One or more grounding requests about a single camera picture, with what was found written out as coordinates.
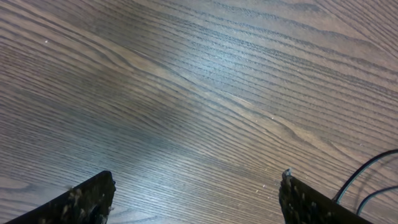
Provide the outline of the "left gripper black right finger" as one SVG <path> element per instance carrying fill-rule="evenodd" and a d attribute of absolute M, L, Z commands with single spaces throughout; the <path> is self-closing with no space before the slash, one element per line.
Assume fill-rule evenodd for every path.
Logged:
<path fill-rule="evenodd" d="M 279 203 L 286 224 L 371 224 L 295 178 L 291 169 L 282 173 Z"/>

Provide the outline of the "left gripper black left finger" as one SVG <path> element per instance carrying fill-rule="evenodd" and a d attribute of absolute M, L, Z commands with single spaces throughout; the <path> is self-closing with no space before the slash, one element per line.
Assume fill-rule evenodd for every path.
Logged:
<path fill-rule="evenodd" d="M 112 173 L 104 170 L 6 224 L 106 224 L 115 183 Z"/>

